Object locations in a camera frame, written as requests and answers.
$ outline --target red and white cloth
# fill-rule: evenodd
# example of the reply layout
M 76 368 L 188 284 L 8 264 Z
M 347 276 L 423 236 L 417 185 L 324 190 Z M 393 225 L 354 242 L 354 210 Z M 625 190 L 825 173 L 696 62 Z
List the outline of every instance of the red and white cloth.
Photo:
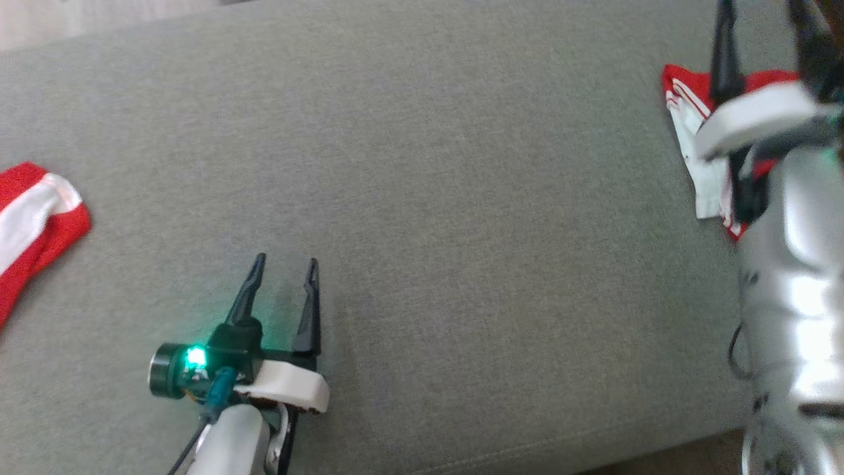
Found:
M 760 71 L 745 78 L 745 87 L 751 92 L 772 83 L 797 79 L 798 75 L 789 71 Z M 709 97 L 709 74 L 692 73 L 669 64 L 663 70 L 663 90 L 680 153 L 695 185 L 697 218 L 720 216 L 730 236 L 738 241 L 744 227 L 733 219 L 733 191 L 728 179 L 727 158 L 704 161 L 695 151 L 695 134 L 715 106 Z M 756 164 L 754 174 L 764 175 L 770 169 L 770 164 Z
M 68 180 L 29 162 L 0 173 L 0 325 L 26 282 L 90 227 Z

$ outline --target red fabric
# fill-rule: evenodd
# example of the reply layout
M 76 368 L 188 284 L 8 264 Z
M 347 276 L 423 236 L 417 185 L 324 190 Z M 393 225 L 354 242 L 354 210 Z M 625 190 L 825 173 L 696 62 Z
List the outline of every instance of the red fabric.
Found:
M 691 92 L 695 94 L 696 98 L 703 102 L 703 104 L 709 110 L 707 111 L 701 108 L 698 104 L 695 103 L 695 101 L 693 100 L 694 98 L 689 98 L 686 95 L 685 91 L 683 91 L 682 89 L 675 88 L 674 79 L 678 79 L 680 82 L 688 86 Z M 754 90 L 761 89 L 773 83 L 796 81 L 798 79 L 798 74 L 792 71 L 783 71 L 780 69 L 760 71 L 758 73 L 753 73 L 750 76 L 744 78 L 744 92 L 752 92 Z M 676 64 L 667 64 L 665 66 L 665 69 L 663 69 L 662 82 L 664 93 L 668 93 L 669 91 L 671 91 L 672 93 L 676 93 L 677 95 L 683 97 L 690 104 L 694 105 L 703 117 L 709 117 L 711 111 L 715 108 L 715 103 L 709 96 L 709 74 L 693 73 L 688 69 L 681 68 Z M 753 170 L 754 177 L 764 177 L 768 172 L 771 171 L 775 164 L 776 161 L 760 161 L 755 163 Z M 733 238 L 733 240 L 738 241 L 741 238 L 742 234 L 744 234 L 746 228 L 746 225 L 742 225 L 738 231 L 735 231 L 728 227 L 728 232 L 730 237 Z
M 45 174 L 46 170 L 29 162 L 0 173 L 0 213 Z M 79 240 L 90 226 L 88 209 L 83 203 L 46 218 L 41 234 L 0 274 L 0 325 L 8 319 L 26 282 Z

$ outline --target gray cushion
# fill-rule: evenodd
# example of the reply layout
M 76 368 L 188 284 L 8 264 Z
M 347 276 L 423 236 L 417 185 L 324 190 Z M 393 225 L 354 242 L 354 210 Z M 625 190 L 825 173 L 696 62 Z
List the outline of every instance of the gray cushion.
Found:
M 576 472 L 740 425 L 735 255 L 659 87 L 714 3 L 265 1 L 4 54 L 0 165 L 94 228 L 0 332 L 3 472 L 165 472 L 197 410 L 149 357 L 261 251 L 268 345 L 322 263 L 333 400 L 291 473 Z M 742 5 L 744 66 L 789 67 L 781 6 Z

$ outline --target light wood floor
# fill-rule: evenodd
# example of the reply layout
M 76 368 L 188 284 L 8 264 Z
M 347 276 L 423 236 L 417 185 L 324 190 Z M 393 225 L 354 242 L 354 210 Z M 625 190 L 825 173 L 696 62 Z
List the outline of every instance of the light wood floor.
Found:
M 0 51 L 221 8 L 238 0 L 0 0 Z M 739 475 L 741 433 L 583 475 Z

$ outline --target robotic arm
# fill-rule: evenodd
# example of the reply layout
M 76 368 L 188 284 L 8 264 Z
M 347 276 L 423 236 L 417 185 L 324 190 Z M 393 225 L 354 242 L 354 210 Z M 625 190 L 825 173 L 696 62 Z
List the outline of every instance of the robotic arm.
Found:
M 745 475 L 844 475 L 844 59 L 803 0 L 789 3 L 801 80 L 741 95 L 732 2 L 712 59 L 717 110 L 695 146 L 729 156 L 742 322 L 734 373 L 752 382 Z M 774 166 L 765 175 L 755 164 Z M 744 330 L 749 368 L 733 360 Z
M 149 364 L 153 395 L 188 396 L 203 406 L 199 427 L 169 475 L 192 452 L 188 475 L 285 475 L 300 412 L 319 414 L 328 408 L 328 385 L 317 373 L 317 260 L 311 259 L 308 269 L 293 351 L 285 352 L 261 348 L 261 323 L 252 316 L 266 257 L 256 257 L 225 322 L 207 344 L 165 343 Z

